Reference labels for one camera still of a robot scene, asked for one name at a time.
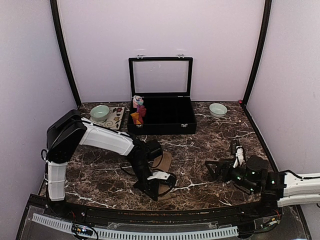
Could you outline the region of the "brown sock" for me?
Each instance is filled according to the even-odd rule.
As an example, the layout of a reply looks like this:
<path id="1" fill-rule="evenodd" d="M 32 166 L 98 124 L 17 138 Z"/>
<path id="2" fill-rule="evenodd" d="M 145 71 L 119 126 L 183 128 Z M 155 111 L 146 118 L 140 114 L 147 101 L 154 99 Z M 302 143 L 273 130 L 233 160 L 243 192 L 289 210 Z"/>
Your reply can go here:
<path id="1" fill-rule="evenodd" d="M 162 156 L 157 157 L 152 165 L 152 172 L 154 171 L 162 171 L 162 172 L 168 172 L 170 169 L 172 163 L 172 154 L 168 151 L 164 151 Z M 169 190 L 170 187 L 164 184 L 158 185 L 158 193 L 163 194 L 167 190 Z"/>

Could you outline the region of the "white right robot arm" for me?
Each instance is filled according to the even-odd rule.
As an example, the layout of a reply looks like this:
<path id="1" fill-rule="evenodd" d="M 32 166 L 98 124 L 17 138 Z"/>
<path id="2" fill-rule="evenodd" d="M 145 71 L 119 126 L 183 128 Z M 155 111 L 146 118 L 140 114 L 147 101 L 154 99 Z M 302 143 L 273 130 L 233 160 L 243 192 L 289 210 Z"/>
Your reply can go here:
<path id="1" fill-rule="evenodd" d="M 268 171 L 269 162 L 252 155 L 246 158 L 245 149 L 238 140 L 230 143 L 232 158 L 206 161 L 215 183 L 232 182 L 238 190 L 251 195 L 258 194 L 260 202 L 255 213 L 266 217 L 275 204 L 282 208 L 292 205 L 320 204 L 320 174 L 297 174 L 292 170 Z"/>

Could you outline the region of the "magenta striped sock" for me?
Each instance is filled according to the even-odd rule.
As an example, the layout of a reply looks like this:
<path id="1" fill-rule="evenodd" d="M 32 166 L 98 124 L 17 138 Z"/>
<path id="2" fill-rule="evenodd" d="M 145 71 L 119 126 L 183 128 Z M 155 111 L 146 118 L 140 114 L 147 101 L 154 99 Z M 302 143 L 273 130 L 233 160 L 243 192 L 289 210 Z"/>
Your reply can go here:
<path id="1" fill-rule="evenodd" d="M 132 121 L 134 125 L 142 125 L 144 123 L 143 117 L 139 112 L 131 113 Z"/>

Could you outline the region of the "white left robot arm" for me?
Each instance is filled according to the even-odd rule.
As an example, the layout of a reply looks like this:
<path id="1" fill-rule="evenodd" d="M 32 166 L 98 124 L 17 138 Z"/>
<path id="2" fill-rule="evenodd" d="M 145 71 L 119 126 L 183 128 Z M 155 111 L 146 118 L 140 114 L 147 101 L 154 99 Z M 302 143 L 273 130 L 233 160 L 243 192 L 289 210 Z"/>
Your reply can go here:
<path id="1" fill-rule="evenodd" d="M 53 201 L 50 208 L 60 218 L 67 218 L 71 213 L 70 206 L 63 201 L 65 180 L 68 162 L 78 146 L 91 146 L 126 157 L 137 179 L 133 187 L 154 201 L 162 196 L 160 185 L 170 190 L 176 185 L 175 174 L 149 165 L 149 161 L 164 156 L 157 140 L 141 141 L 132 133 L 98 125 L 73 109 L 48 128 L 46 148 L 41 151 L 47 165 L 47 194 Z"/>

